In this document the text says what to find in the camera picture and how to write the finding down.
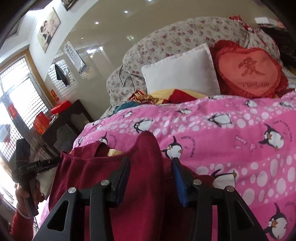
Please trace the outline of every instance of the hanging black cloth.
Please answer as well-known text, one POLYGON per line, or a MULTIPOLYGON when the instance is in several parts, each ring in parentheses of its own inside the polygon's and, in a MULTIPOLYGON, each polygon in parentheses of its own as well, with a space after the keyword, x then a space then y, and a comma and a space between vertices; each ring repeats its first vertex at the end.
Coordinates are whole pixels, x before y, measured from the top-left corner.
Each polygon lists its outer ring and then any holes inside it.
POLYGON ((57 64, 54 64, 54 68, 56 70, 57 80, 63 81, 63 83, 67 87, 68 86, 67 78, 64 75, 63 71, 61 70, 61 68, 57 64))

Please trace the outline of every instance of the bed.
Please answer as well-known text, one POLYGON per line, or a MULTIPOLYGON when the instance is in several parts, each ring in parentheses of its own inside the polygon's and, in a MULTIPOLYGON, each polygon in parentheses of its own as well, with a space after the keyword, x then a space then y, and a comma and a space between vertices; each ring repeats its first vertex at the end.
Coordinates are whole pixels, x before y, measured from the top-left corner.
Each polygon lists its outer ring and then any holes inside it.
POLYGON ((150 131, 163 157, 178 157, 197 174, 214 176, 217 188, 234 186, 270 240, 270 220, 280 210, 285 219, 274 232, 286 240, 296 219, 295 92, 280 99, 216 95, 180 104, 139 105, 107 117, 135 90, 147 92, 142 66, 202 43, 213 46, 220 39, 262 48, 281 62, 267 34, 253 33, 233 20, 199 17, 164 27, 125 54, 123 65, 107 80, 111 107, 85 126, 73 147, 101 141, 125 152, 141 132, 150 131))

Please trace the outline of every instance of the pink penguin bedspread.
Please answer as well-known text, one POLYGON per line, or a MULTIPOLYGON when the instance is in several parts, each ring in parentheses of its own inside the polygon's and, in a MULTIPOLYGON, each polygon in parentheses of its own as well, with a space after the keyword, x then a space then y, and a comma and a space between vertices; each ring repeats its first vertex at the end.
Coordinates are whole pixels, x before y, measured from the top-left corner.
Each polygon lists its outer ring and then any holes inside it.
POLYGON ((296 225, 295 121, 295 92, 281 99, 221 95, 124 109, 87 124, 74 147, 101 141, 127 151, 150 131, 163 156, 214 176, 217 188, 234 186, 268 239, 286 240, 296 225))

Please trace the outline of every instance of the red container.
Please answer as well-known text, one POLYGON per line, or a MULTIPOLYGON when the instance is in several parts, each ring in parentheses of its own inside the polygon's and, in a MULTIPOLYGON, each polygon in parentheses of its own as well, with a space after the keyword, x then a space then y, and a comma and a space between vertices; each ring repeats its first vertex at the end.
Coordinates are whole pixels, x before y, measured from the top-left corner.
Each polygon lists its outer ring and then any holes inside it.
POLYGON ((53 115, 56 115, 56 114, 59 114, 59 113, 63 112, 65 109, 69 108, 70 106, 71 106, 70 101, 63 100, 63 101, 57 103, 57 105, 54 108, 52 108, 50 110, 50 112, 53 115))
POLYGON ((43 134, 45 130, 49 127, 50 120, 46 117, 43 112, 40 112, 35 120, 34 120, 34 127, 40 133, 43 134))

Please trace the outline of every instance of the person's arm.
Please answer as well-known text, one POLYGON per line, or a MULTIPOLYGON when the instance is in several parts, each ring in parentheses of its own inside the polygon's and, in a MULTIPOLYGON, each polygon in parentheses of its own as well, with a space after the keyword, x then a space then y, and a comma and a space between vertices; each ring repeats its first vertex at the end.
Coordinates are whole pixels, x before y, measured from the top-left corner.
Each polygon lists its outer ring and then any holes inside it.
MULTIPOLYGON (((29 194, 22 188, 15 191, 17 197, 17 209, 13 217, 10 235, 15 241, 31 241, 33 239, 33 222, 34 218, 27 219, 28 212, 24 203, 24 198, 28 198, 29 194)), ((44 196, 40 192, 40 183, 36 182, 36 189, 33 194, 35 205, 44 200, 44 196)))

